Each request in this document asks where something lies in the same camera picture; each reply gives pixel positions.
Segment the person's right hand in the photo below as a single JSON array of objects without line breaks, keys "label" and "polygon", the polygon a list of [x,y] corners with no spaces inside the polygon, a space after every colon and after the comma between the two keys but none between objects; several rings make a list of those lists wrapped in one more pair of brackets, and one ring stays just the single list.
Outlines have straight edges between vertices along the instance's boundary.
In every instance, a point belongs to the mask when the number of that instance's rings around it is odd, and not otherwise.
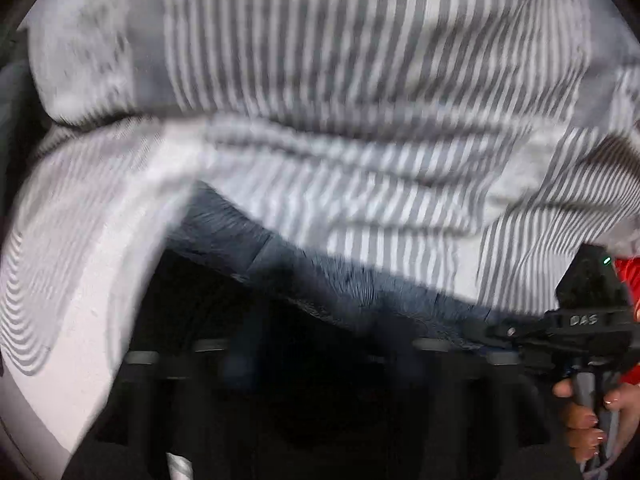
[{"label": "person's right hand", "polygon": [[[597,427],[597,415],[589,408],[573,402],[572,382],[558,382],[553,393],[567,400],[561,411],[561,420],[566,428],[566,442],[578,464],[590,460],[604,444],[605,434]],[[605,397],[604,405],[620,413],[620,429],[615,445],[615,460],[608,468],[609,479],[639,478],[639,386],[621,384]]]}]

